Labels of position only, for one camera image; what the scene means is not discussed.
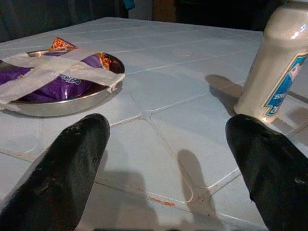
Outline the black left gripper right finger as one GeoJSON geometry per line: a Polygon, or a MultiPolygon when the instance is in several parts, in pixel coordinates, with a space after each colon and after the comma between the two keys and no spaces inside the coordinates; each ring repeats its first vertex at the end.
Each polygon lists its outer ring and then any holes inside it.
{"type": "Polygon", "coordinates": [[[270,231],[308,229],[308,159],[283,134],[243,114],[225,126],[226,139],[250,199],[270,231]]]}

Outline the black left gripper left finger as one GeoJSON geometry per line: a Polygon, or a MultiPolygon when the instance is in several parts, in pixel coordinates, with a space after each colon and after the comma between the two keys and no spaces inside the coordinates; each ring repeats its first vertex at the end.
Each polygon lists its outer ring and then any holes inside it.
{"type": "Polygon", "coordinates": [[[0,206],[3,231],[73,231],[79,224],[110,137],[101,114],[65,128],[0,206]]]}

